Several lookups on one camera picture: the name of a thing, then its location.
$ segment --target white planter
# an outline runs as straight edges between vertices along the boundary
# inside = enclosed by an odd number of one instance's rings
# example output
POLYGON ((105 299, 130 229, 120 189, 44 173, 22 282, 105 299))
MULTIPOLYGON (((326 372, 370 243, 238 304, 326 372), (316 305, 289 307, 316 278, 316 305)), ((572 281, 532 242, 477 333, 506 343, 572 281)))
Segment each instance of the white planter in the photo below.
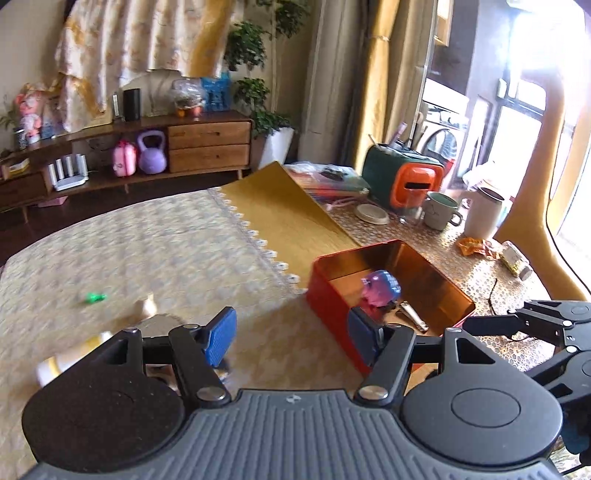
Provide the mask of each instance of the white planter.
POLYGON ((267 136, 262 155, 260 158, 254 156, 251 160, 251 170, 255 171, 264 168, 273 161, 283 165, 293 136, 294 129, 290 127, 281 128, 273 132, 272 135, 267 136))

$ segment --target metal screw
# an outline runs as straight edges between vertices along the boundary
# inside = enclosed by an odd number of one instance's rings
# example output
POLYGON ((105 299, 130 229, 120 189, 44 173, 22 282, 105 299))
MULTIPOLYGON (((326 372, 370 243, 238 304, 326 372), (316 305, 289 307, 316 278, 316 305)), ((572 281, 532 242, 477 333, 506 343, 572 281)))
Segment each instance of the metal screw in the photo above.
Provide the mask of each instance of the metal screw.
POLYGON ((226 391, 220 387, 202 387, 197 390, 197 397, 203 401, 219 401, 226 397, 226 391))
POLYGON ((366 385, 359 389, 359 396, 364 400, 383 400, 388 396, 388 390, 378 385, 366 385))

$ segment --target pink bag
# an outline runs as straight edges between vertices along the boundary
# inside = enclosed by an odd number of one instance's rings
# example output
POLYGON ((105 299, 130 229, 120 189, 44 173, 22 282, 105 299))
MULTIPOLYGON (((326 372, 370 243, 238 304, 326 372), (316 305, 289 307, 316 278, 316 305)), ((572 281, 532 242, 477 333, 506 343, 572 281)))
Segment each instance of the pink bag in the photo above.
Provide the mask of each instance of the pink bag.
POLYGON ((113 150, 113 171, 118 177, 129 177, 135 173, 137 152, 135 145, 121 140, 113 150))

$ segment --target black speaker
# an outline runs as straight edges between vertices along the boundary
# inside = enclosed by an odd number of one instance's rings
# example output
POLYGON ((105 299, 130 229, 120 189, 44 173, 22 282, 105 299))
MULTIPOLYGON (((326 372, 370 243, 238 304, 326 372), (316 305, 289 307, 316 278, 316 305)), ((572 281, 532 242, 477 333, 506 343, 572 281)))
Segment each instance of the black speaker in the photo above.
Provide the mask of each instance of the black speaker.
POLYGON ((141 90, 139 88, 123 90, 123 117, 126 122, 139 120, 142 116, 141 99, 141 90))

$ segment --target pink kettlebell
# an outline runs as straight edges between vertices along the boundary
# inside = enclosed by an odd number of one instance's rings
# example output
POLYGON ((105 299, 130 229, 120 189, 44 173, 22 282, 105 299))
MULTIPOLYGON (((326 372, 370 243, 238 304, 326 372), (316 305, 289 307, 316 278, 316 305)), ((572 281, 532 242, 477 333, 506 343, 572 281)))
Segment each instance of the pink kettlebell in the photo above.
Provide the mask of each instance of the pink kettlebell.
POLYGON ((121 140, 113 150, 113 171, 118 177, 128 177, 135 173, 137 152, 135 145, 121 140))
POLYGON ((166 135, 160 130, 148 130, 139 135, 138 146, 141 155, 139 157, 139 169, 148 175, 162 173, 166 170, 166 155, 164 146, 166 144, 166 135), (144 145, 145 137, 160 137, 161 142, 158 148, 147 148, 144 145))

